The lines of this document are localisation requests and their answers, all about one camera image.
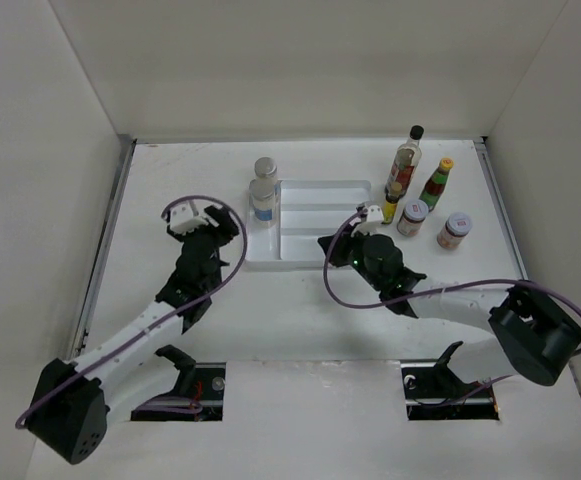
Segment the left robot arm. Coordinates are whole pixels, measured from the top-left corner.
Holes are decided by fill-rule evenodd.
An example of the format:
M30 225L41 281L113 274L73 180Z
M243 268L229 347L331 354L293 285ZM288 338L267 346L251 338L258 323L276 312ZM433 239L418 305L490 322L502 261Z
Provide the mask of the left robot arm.
M109 340L70 361L56 358L41 371L30 406L15 422L71 465L88 458L107 427L133 419L195 421L218 412L203 397L210 379L175 346L207 313L228 282L221 250L246 236L224 202L197 196L176 200L161 214L181 245L174 271L139 316Z

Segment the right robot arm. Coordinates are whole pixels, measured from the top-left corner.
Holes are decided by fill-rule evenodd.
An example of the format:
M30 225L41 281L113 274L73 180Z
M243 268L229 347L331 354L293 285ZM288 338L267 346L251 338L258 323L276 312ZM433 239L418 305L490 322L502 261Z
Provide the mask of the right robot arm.
M459 394L469 383L519 375L552 386L581 354L581 309L528 280L437 283L408 268L391 237L362 234L351 225L317 241L325 267L350 267L379 295L377 307L414 319L478 328L487 338L456 340L439 357L434 384Z

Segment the blue label shaker jar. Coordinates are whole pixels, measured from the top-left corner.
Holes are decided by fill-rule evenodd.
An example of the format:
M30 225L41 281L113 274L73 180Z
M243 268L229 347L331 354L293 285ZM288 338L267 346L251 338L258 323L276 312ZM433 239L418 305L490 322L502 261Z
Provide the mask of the blue label shaker jar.
M271 157L260 157L255 161L254 173L258 179L270 181L272 184L278 182L277 164Z
M271 226L276 221L276 190L273 183L263 179L253 179L249 184L250 203L255 219Z

